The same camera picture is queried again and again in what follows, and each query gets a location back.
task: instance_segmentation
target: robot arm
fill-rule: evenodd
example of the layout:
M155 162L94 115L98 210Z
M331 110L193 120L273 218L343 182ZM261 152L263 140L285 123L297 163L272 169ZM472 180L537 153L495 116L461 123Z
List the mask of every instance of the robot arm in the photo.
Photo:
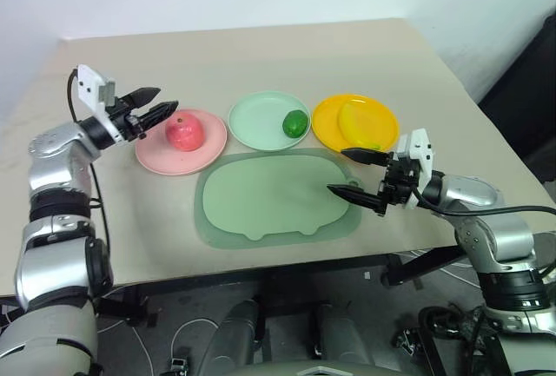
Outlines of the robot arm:
M159 89L116 98L114 82L84 65L77 81L80 99L95 115L30 144L30 223L16 270L17 299L26 314L0 338L0 374L101 374L91 300L110 290L112 271L90 219L89 165L112 144L143 138L177 107L165 102L135 116L131 111Z
M329 185L332 192L379 215L386 213L388 204L433 208L453 225L458 244L479 276L491 327L502 333L556 336L556 307L535 266L527 224L516 214L474 214L504 207L498 189L478 178L432 170L433 151L424 129L402 136L396 152L351 148L342 153L356 162L384 166L387 172L377 195L350 185Z

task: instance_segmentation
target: pink plate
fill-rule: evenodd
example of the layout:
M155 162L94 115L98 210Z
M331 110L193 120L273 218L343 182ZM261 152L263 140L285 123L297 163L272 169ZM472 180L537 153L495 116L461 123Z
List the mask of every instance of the pink plate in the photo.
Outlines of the pink plate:
M166 122L161 122L149 130L147 137L136 142L137 160L145 168L161 175L193 174L214 162L224 150L228 136L224 122L200 109L186 110L201 122L204 143L191 152L178 150L166 138Z

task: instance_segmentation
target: plate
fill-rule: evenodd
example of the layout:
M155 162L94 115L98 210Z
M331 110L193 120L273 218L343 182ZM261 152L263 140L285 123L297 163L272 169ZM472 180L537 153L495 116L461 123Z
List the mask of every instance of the plate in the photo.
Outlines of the plate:
M288 137L282 129L286 115L300 109L308 117L305 133ZM280 91L262 91L244 96L229 112L228 125L241 143L267 152L291 148L307 135L311 127L310 112L295 96Z
M386 152L396 143L398 122L388 107L366 96L331 96L314 109L313 131L326 147L372 148Z
M187 175L212 163L224 150L228 136L226 125L214 114L200 109L186 109L199 119L205 141L197 150L184 152L172 146L166 138L166 122L147 132L136 142L137 160L148 170L161 175Z

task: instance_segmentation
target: green placemat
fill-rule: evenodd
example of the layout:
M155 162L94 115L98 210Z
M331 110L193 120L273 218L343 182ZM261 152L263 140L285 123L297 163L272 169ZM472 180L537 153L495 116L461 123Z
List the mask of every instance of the green placemat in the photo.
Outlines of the green placemat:
M303 230L305 234L302 234L300 231L265 234L264 232L261 231L264 229L264 226L261 226L260 222L256 221L257 223L256 227L259 229L259 231L256 232L255 235L251 235L250 237L255 239L260 239L260 240L255 240L255 239L250 240L244 234L230 233L229 231L224 231L218 227L215 227L215 225L213 225L213 223L209 221L204 210L205 204L203 201L203 195L205 194L205 186L207 184L207 180L211 177L212 174L215 174L216 176L214 178L211 178L211 181L209 182L209 187L212 187L213 185L219 185L220 188L224 188L226 187L225 182L218 181L219 170L222 167L225 167L230 163L246 161L254 158L259 159L259 158L279 157L279 159L274 159L274 162L276 162L275 168L279 168L281 165L283 166L284 162L288 163L292 161L291 158L284 158L281 156L313 156L312 158L301 157L299 158L299 161L295 163L295 165L299 167L298 172L300 172L300 175L307 175L308 169L310 169L310 164L311 164L310 159L322 158L328 161L328 163L319 163L317 161L313 163L313 166L315 166L316 168L322 168L327 172L323 172L321 174L315 172L314 175L315 178L321 178L322 180L325 181L327 178L330 178L335 183L338 182L348 183L350 181L355 181L355 182L358 181L357 179L351 177L349 170L346 168L340 156L322 148L291 149L291 150L285 150L282 152L276 152L272 154L257 152L257 153L241 154L241 155L223 156L201 173L195 190L195 207L194 207L195 225L197 227L199 235L201 236L202 240L205 243L207 243L211 247L225 248L225 249L238 249L238 248L244 249L244 248L256 248L256 247L282 246L287 244L308 243L314 241L330 241L334 239L339 239L341 237L345 237L349 235L352 231L354 231L357 228L357 226L361 221L361 209L352 204L347 204L347 209L343 209L342 205L345 202L342 200L338 200L338 201L333 200L333 203L330 203L331 201L328 201L328 204L326 205L327 209L329 210L329 215L331 215L331 217L329 218L338 218L338 216L340 216L340 218L338 218L336 221L333 221L331 223L319 227L316 230L316 232L314 232L314 230L311 229L305 229ZM250 171L250 172L246 172L247 174L249 174L249 177L252 177L254 180L257 180L257 178L261 179L264 175L263 176L258 175L256 173L256 170L258 168L264 168L265 169L264 172L266 173L268 172L268 167L272 165L273 163L269 163L268 160L266 160L266 161L257 161L257 163L252 163L252 162L246 163L244 166L248 168L248 170ZM241 164L238 163L235 165L231 165L225 169L235 170L240 167ZM251 181L250 183L256 186L257 182ZM322 183L322 186L323 186L322 192L324 193L322 195L324 198L327 198L329 191L325 188L326 183ZM211 217L212 220L218 220L220 218L220 220L227 219L226 221L228 221L229 220L228 213L225 213L223 215L215 215L217 211L214 211L215 209L225 209L226 206L234 205L233 203L231 203L232 201L228 200L228 196L224 195L226 189L220 189L220 188L207 189L208 195L210 195L210 198L213 199L212 202L210 202L210 206L212 207ZM235 187L232 191L237 192L237 187ZM220 195L222 195L222 200L225 201L226 203L223 203L220 206L218 206L218 203L216 203L215 206L214 198L216 198L219 195L218 192L221 192ZM288 213L288 209L281 210L281 214L287 214L287 213ZM275 221L274 224L272 224L271 229L273 231L275 231L276 229L281 229L280 222Z

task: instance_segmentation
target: yellow plate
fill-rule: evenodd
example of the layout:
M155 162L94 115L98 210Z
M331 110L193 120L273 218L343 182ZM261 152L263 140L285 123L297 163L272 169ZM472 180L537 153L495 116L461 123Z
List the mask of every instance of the yellow plate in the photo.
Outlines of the yellow plate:
M398 140L396 117L388 107L366 96L330 96L313 111L314 134L326 147L388 151Z

